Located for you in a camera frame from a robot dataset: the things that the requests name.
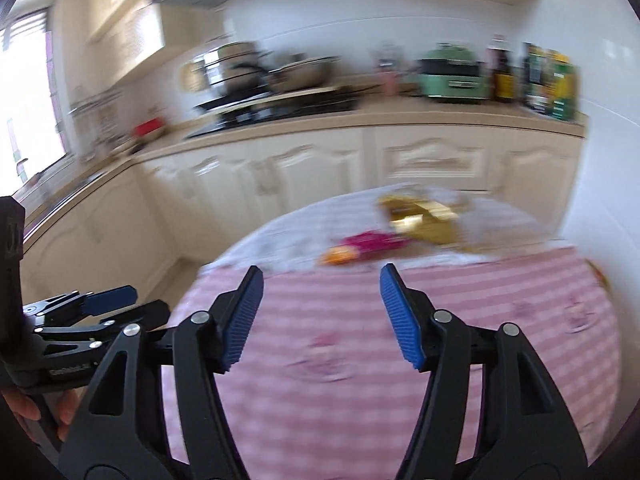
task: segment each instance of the gold package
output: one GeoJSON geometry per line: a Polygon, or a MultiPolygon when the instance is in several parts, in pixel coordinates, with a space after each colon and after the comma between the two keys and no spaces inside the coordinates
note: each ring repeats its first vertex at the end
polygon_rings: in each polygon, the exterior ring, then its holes
{"type": "Polygon", "coordinates": [[[391,228],[400,235],[436,245],[460,243],[458,214],[433,200],[415,196],[386,195],[379,205],[389,216],[391,228]]]}

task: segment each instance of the green rice cooker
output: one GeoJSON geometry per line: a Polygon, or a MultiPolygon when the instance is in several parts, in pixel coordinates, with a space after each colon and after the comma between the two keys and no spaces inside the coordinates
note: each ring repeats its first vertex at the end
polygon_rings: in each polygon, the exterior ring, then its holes
{"type": "Polygon", "coordinates": [[[430,50],[420,60],[422,93],[448,102],[480,102],[488,98],[482,64],[468,48],[449,43],[430,50]]]}

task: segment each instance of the drawer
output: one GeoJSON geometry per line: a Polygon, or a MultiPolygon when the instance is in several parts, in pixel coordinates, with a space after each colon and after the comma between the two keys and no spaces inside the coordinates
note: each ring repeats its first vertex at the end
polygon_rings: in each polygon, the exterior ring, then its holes
{"type": "Polygon", "coordinates": [[[439,124],[376,127],[378,185],[416,182],[449,189],[488,190],[496,130],[439,124]]]}

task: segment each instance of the kitchen counter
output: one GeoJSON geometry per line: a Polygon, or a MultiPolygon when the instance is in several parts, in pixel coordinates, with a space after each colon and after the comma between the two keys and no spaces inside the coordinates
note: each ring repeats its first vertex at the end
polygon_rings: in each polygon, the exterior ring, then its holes
{"type": "Polygon", "coordinates": [[[99,164],[92,176],[72,183],[66,191],[55,196],[50,205],[39,208],[37,215],[27,218],[25,250],[70,209],[118,174],[140,162],[174,153],[297,132],[404,124],[496,126],[584,138],[587,117],[580,115],[579,123],[564,123],[540,116],[519,105],[491,102],[477,105],[443,104],[425,98],[383,98],[379,94],[369,94],[361,98],[358,107],[351,112],[284,119],[185,140],[187,135],[214,121],[215,113],[209,113],[196,120],[176,124],[143,151],[131,156],[120,156],[108,164],[99,164]]]}
{"type": "Polygon", "coordinates": [[[150,143],[149,146],[133,158],[137,162],[143,162],[159,156],[172,155],[173,153],[186,152],[216,144],[297,132],[402,124],[498,126],[538,130],[572,137],[585,137],[586,120],[587,117],[580,114],[577,123],[565,123],[541,116],[519,105],[493,102],[471,105],[446,104],[426,98],[384,98],[379,94],[370,94],[361,98],[358,107],[351,112],[305,116],[254,124],[244,128],[235,128],[184,140],[187,135],[196,132],[208,123],[216,121],[215,113],[209,113],[196,120],[172,126],[170,133],[150,143]]]}

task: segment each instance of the pink checkered tablecloth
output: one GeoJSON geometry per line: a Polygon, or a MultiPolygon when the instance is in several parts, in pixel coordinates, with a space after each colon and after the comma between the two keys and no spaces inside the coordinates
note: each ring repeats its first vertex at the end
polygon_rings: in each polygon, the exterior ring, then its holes
{"type": "MultiPolygon", "coordinates": [[[[516,322],[564,396],[590,459],[606,429],[620,373],[616,318],[573,248],[469,266],[405,269],[411,288],[467,324],[516,322]]],[[[202,272],[172,314],[178,324],[235,289],[244,270],[202,272]]],[[[164,395],[172,453],[187,462],[170,368],[164,395]]],[[[226,417],[256,480],[394,478],[427,375],[402,358],[378,272],[268,276],[241,361],[217,376],[226,417]]],[[[473,455],[481,371],[474,368],[459,460],[473,455]]]]}

